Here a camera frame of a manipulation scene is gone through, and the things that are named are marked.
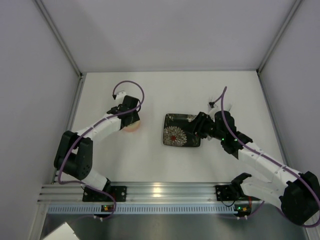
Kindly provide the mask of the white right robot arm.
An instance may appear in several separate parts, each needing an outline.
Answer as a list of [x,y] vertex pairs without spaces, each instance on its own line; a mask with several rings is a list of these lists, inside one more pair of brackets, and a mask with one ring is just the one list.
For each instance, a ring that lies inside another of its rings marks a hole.
[[276,207],[293,224],[304,226],[320,210],[320,184],[310,171],[301,173],[272,159],[254,141],[238,131],[228,111],[211,118],[200,112],[185,131],[201,139],[220,141],[225,152],[255,169],[266,181],[242,173],[231,181],[236,198],[254,197]]

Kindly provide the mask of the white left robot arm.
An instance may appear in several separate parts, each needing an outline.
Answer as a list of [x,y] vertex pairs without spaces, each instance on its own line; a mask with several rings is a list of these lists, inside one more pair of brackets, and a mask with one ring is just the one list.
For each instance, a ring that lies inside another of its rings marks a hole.
[[54,167],[101,193],[111,192],[111,181],[93,169],[94,143],[131,126],[140,120],[138,98],[114,95],[118,105],[112,107],[98,122],[82,130],[63,133],[54,159]]

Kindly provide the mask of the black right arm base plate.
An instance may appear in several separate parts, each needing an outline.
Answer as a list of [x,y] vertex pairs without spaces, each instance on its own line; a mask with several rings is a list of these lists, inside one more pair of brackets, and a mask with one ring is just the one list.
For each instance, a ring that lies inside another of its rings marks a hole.
[[248,196],[243,193],[243,191],[232,184],[216,185],[215,187],[216,198],[218,201],[248,201],[249,198],[253,201],[258,201],[259,199],[253,196]]

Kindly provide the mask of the stainless steel tongs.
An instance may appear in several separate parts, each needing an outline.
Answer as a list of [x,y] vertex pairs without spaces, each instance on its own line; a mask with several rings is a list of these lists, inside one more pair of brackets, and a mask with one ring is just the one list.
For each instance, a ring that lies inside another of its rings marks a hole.
[[[221,99],[222,99],[222,96],[219,96],[216,100],[214,100],[214,98],[211,97],[209,102],[215,102],[218,105],[219,111],[221,111],[221,103],[220,103]],[[226,103],[223,104],[223,109],[227,112],[230,112],[230,110],[232,109],[232,104],[229,101],[226,101]]]

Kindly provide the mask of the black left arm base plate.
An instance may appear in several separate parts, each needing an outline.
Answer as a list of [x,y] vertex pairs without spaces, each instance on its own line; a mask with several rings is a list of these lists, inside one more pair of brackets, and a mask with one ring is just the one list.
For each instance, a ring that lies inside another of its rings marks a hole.
[[[123,186],[123,185],[111,186],[108,194],[112,196],[116,202],[120,202],[120,203],[126,202],[127,186]],[[107,196],[105,193],[98,192],[86,186],[83,189],[82,201],[93,203],[93,202],[112,202],[113,200],[109,196]]]

